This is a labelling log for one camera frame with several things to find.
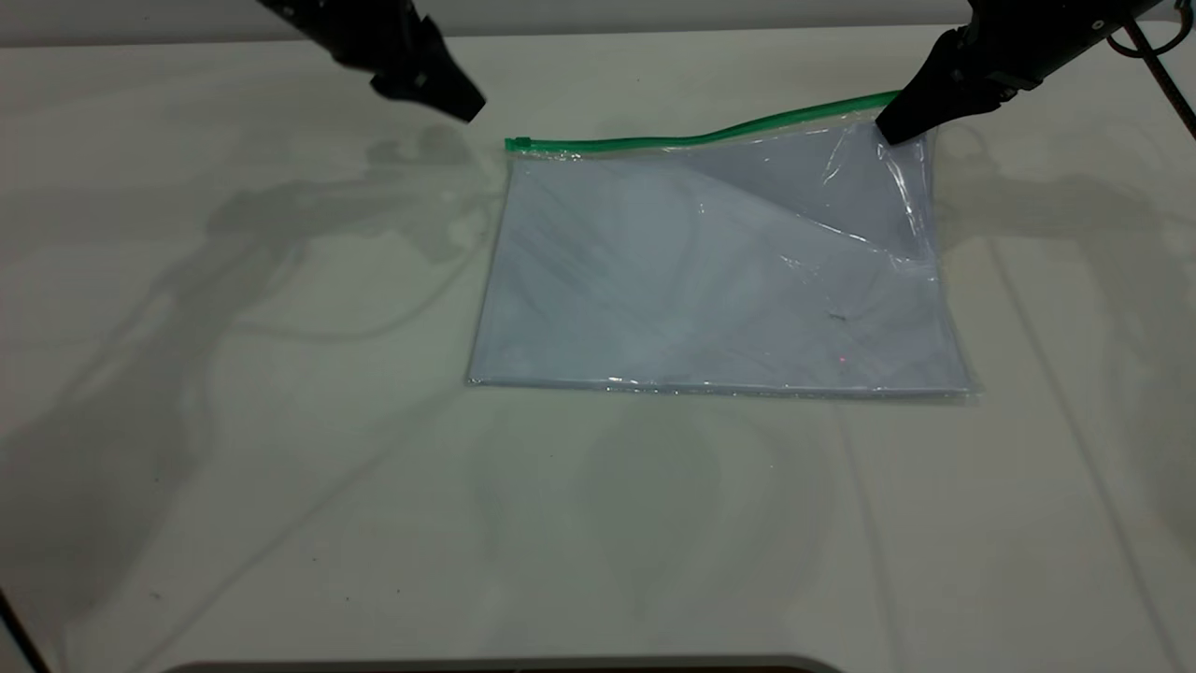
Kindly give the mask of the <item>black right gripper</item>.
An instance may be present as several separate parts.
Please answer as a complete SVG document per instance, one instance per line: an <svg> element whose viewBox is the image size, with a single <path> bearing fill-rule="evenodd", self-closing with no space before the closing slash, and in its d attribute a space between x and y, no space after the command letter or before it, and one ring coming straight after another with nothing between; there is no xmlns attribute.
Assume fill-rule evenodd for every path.
<svg viewBox="0 0 1196 673"><path fill-rule="evenodd" d="M901 145L948 121L997 110L1158 1L970 1L971 20L940 35L922 68L875 118Z"/></svg>

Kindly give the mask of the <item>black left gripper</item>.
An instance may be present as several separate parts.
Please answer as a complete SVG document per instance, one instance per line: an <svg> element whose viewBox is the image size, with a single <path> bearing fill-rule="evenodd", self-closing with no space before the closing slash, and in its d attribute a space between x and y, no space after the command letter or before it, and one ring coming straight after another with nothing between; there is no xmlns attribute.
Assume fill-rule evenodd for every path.
<svg viewBox="0 0 1196 673"><path fill-rule="evenodd" d="M321 45L338 65L372 73L389 100L420 104L472 122L482 91L448 53L445 38L413 1L260 1L261 7Z"/></svg>

